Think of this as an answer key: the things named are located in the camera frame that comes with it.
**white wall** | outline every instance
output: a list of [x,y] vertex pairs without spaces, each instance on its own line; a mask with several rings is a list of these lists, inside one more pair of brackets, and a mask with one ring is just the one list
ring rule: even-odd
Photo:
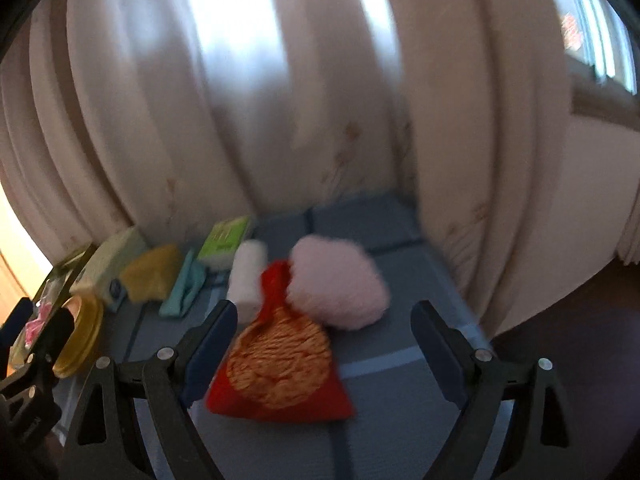
[[572,117],[546,228],[498,332],[550,307],[611,261],[639,184],[640,133]]

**metal bolt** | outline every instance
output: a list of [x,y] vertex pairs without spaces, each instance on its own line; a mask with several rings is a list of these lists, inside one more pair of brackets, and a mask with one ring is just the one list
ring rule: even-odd
[[95,362],[95,367],[99,368],[100,370],[103,370],[104,368],[106,368],[110,364],[111,364],[111,359],[109,359],[106,356],[102,356],[102,357],[98,358],[98,360]]
[[161,348],[158,350],[158,354],[156,354],[158,356],[158,359],[160,359],[161,361],[167,361],[167,359],[171,359],[174,356],[174,349],[173,348],[169,348],[168,346],[165,346],[164,348]]
[[551,370],[554,364],[549,359],[543,357],[542,359],[538,359],[538,366],[543,370]]
[[476,350],[476,353],[474,355],[476,356],[476,359],[478,359],[478,361],[481,361],[483,363],[488,363],[491,359],[494,358],[494,355],[491,353],[491,351],[485,348]]

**red bag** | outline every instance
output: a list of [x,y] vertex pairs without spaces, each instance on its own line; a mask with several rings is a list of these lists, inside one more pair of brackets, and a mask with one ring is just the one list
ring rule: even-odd
[[335,371],[329,338],[286,302],[289,263],[262,274],[264,304],[238,337],[206,396],[212,413],[271,422],[342,420],[353,406]]

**window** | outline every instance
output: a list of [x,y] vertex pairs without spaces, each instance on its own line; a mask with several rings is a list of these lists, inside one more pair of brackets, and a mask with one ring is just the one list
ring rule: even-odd
[[567,53],[636,94],[636,66],[629,33],[607,0],[554,0]]

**yellow bowl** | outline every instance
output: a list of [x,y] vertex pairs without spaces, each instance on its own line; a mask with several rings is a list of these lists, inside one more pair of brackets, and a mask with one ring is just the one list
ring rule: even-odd
[[93,362],[98,351],[104,307],[93,294],[73,296],[64,305],[74,315],[76,327],[53,367],[56,377],[75,374],[87,362]]

